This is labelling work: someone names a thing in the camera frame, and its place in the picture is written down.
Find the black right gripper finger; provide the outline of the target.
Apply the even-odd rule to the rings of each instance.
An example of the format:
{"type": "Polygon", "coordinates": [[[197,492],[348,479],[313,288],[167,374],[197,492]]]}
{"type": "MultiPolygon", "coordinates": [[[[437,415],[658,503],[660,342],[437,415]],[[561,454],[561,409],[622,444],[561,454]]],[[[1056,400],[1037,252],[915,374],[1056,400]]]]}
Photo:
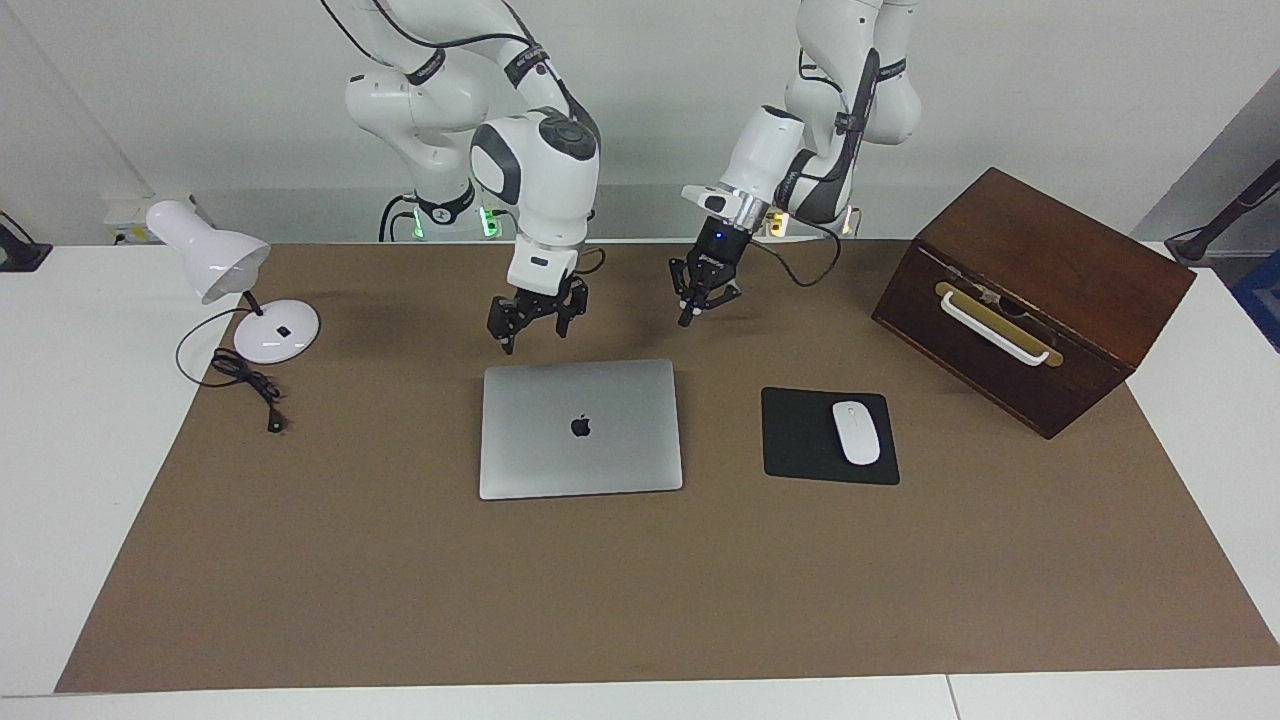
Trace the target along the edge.
{"type": "Polygon", "coordinates": [[[486,316],[486,329],[508,356],[515,354],[515,338],[521,329],[518,305],[513,299],[492,299],[486,316]]]}
{"type": "Polygon", "coordinates": [[[589,287],[582,277],[566,277],[556,299],[556,333],[566,337],[576,316],[588,311],[589,287]]]}

